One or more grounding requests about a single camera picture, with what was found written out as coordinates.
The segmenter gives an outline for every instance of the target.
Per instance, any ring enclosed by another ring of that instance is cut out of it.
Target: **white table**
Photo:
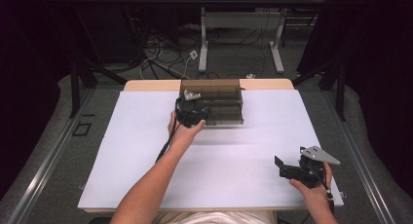
[[[301,195],[279,177],[274,164],[277,155],[287,165],[298,166],[299,147],[319,145],[299,93],[287,80],[242,80],[241,86],[246,89],[244,124],[205,128],[197,135],[176,168],[161,210],[305,207]],[[168,139],[169,113],[178,89],[177,81],[127,84],[79,208],[88,212],[115,210],[132,185],[154,165]],[[334,181],[332,191],[335,204],[343,205]]]
[[[270,49],[277,72],[283,73],[279,45],[285,17],[286,9],[281,9],[279,13],[208,13],[205,8],[201,8],[202,45],[199,71],[207,70],[207,28],[230,27],[276,29],[275,40],[270,42]]]

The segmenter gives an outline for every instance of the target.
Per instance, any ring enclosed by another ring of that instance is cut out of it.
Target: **wooden edge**
[[[288,79],[240,79],[245,90],[294,90]],[[132,80],[125,84],[125,92],[179,91],[180,80]]]

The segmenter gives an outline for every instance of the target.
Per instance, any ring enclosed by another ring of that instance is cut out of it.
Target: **gray carpet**
[[[281,48],[285,68],[284,74],[278,74],[275,71],[268,50],[268,39],[271,39],[271,31],[266,32],[263,41],[258,40],[253,45],[210,44],[206,74],[214,72],[221,79],[244,78],[249,73],[256,74],[257,78],[294,79],[296,77],[295,68],[305,48],[308,31],[304,30],[303,32],[303,30],[296,28],[288,30],[290,31],[286,46]],[[220,41],[237,42],[245,38],[249,32],[247,30],[215,30],[210,33],[210,37],[215,35],[214,41],[217,41],[217,35],[219,35]],[[192,50],[199,51],[199,42],[191,39],[195,38],[195,35],[197,35],[197,32],[189,31],[185,34],[185,37],[181,38],[183,48],[184,45],[194,45],[194,47],[187,46],[186,49],[189,49],[181,53],[184,60],[174,65],[173,69],[184,72],[185,58],[188,53]],[[154,52],[155,50],[149,50],[146,53],[151,56]],[[165,49],[161,59],[163,61],[174,61],[177,57],[179,57],[178,53]],[[121,66],[117,64],[111,68],[118,69],[119,67]],[[171,79],[170,75],[161,69],[157,69],[156,73],[161,79]],[[141,79],[139,67],[119,74],[128,79]],[[192,79],[199,74],[196,60],[188,62],[185,74]],[[144,79],[155,79],[154,73],[149,68],[142,71],[142,76]],[[85,128],[73,130],[48,183],[26,216],[26,223],[89,223],[97,216],[110,216],[110,213],[89,214],[77,209],[82,194],[79,187],[88,179],[100,141],[119,96],[119,91],[123,88],[105,76],[96,74],[96,77],[99,80],[99,86],[93,91],[91,99],[78,119],[83,124],[82,126],[90,126],[88,134],[79,135],[85,132]],[[335,215],[339,223],[380,223],[350,157],[346,145],[346,136],[337,124],[335,113],[331,112],[330,100],[326,98],[325,92],[319,91],[318,80],[319,77],[315,77],[306,81],[297,87],[297,90],[302,95],[321,147],[342,162],[341,166],[333,167],[333,171],[339,189],[346,192],[348,198],[344,200],[345,205],[343,207],[336,209]],[[62,93],[56,112],[19,178],[1,201],[0,223],[8,222],[29,183],[50,150],[58,142],[58,138],[67,124],[67,118],[70,114],[70,82],[68,77],[60,81],[59,85]],[[346,126],[351,131],[363,159],[375,177],[379,189],[384,194],[384,200],[393,215],[394,223],[410,223],[413,218],[413,213],[411,213],[413,202],[398,188],[380,160],[375,157],[368,143],[357,94],[351,89],[346,89],[345,114],[347,118]],[[281,219],[291,223],[300,223],[305,216],[305,210],[279,213]],[[310,218],[305,223],[314,222]]]

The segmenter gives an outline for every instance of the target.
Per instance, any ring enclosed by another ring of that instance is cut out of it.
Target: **electrical outlet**
[[[189,53],[189,56],[190,56],[192,59],[195,59],[195,58],[198,57],[198,53],[197,53],[196,51],[192,51],[191,53]]]

